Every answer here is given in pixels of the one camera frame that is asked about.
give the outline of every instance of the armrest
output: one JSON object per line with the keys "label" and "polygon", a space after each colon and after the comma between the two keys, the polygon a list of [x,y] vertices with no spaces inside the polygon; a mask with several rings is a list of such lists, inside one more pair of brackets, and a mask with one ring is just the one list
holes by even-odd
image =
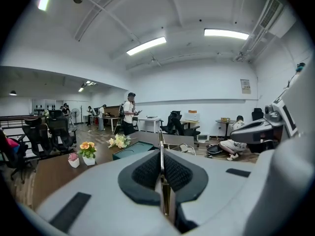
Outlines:
{"label": "armrest", "polygon": [[18,139],[18,141],[20,142],[20,141],[22,141],[23,139],[24,139],[24,137],[26,136],[26,134],[24,134],[24,135],[22,135],[22,136],[20,136],[20,138]]}

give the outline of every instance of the shoe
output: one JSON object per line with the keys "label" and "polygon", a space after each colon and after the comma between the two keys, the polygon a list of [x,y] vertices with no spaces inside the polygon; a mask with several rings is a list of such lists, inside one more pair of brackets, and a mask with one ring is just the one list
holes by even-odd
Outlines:
{"label": "shoe", "polygon": [[228,161],[233,161],[234,159],[238,158],[239,155],[235,153],[234,155],[230,154],[230,157],[227,158]]}

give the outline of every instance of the electric fan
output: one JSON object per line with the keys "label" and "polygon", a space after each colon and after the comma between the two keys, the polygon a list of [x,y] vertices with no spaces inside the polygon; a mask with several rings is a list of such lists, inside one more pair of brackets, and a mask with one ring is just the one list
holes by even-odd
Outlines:
{"label": "electric fan", "polygon": [[75,117],[75,124],[77,124],[77,117],[80,114],[80,110],[78,110],[77,108],[74,108],[71,110],[71,116]]}

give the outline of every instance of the white desk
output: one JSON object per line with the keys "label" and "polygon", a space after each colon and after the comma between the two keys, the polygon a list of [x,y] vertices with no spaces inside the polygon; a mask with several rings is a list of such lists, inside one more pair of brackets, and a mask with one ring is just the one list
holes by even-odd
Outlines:
{"label": "white desk", "polygon": [[110,119],[111,124],[112,124],[112,132],[114,132],[113,120],[114,120],[114,119],[118,119],[118,117],[104,117],[104,119]]}
{"label": "white desk", "polygon": [[89,119],[89,116],[83,116],[83,123],[85,124],[85,117]]}
{"label": "white desk", "polygon": [[146,121],[153,121],[154,133],[157,133],[157,131],[156,131],[156,126],[157,126],[156,122],[159,122],[161,120],[161,118],[159,118],[159,117],[156,117],[156,118],[138,118],[138,120],[144,121],[144,122],[146,122]]}

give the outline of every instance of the flower pot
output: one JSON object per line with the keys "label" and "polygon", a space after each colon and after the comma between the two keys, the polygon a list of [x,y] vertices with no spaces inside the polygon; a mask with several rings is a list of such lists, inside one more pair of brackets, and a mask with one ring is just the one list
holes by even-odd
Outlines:
{"label": "flower pot", "polygon": [[74,161],[70,161],[68,160],[69,164],[74,167],[74,168],[77,168],[79,165],[80,165],[80,161],[79,161],[79,158],[75,159]]}
{"label": "flower pot", "polygon": [[95,158],[93,158],[92,156],[90,156],[89,158],[83,156],[83,160],[84,160],[86,165],[94,165],[95,164]]}

